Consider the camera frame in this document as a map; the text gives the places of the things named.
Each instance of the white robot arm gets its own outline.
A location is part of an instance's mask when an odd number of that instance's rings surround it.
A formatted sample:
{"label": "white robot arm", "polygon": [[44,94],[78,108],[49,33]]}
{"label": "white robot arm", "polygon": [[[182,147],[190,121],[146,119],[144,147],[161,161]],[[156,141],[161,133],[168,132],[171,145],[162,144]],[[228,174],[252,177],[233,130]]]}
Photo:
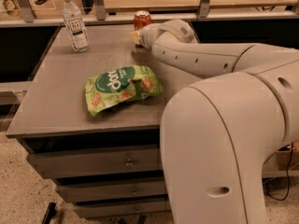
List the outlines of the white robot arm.
{"label": "white robot arm", "polygon": [[177,93],[161,121],[175,223],[267,223],[263,162],[299,137],[298,50],[196,44],[184,21],[148,25],[140,40],[163,63],[209,77]]}

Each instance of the speckled floor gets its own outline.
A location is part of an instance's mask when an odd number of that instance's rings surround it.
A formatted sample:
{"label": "speckled floor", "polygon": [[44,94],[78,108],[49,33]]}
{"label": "speckled floor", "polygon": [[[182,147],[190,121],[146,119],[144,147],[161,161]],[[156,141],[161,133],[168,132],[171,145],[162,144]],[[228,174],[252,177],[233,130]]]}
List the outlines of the speckled floor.
{"label": "speckled floor", "polygon": [[[27,163],[26,151],[14,139],[0,133],[0,223],[39,224],[50,202],[57,203],[57,215],[52,224],[119,224],[123,218],[128,224],[137,223],[139,216],[81,219],[55,192],[50,180],[43,180]],[[265,197],[271,224],[299,223],[299,177],[291,178],[289,197],[279,202]],[[277,197],[286,193],[287,178],[278,178],[266,184]],[[173,224],[170,212],[146,214],[145,224]]]}

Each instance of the soda can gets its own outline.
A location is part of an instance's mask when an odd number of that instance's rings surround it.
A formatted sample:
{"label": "soda can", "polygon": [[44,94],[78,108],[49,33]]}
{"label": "soda can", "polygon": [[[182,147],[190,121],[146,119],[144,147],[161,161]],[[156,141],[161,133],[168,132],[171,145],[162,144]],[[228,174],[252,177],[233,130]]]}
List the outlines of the soda can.
{"label": "soda can", "polygon": [[151,24],[151,17],[148,11],[140,10],[134,15],[134,30],[140,30]]}

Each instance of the snack bag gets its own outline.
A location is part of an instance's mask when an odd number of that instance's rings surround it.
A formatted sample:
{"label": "snack bag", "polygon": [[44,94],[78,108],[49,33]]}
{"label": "snack bag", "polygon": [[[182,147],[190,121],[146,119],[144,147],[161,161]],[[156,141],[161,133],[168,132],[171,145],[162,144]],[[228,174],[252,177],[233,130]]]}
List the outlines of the snack bag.
{"label": "snack bag", "polygon": [[87,108],[92,116],[121,102],[158,96],[163,87],[147,66],[132,65],[90,77],[85,85]]}

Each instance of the plastic bottle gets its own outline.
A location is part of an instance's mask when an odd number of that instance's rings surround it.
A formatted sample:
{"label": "plastic bottle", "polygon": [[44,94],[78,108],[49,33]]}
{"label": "plastic bottle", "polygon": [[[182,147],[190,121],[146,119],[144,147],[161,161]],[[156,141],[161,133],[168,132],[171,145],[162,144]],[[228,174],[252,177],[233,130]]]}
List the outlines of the plastic bottle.
{"label": "plastic bottle", "polygon": [[71,36],[72,47],[76,52],[89,49],[89,40],[81,11],[72,0],[64,0],[62,13],[66,30]]}

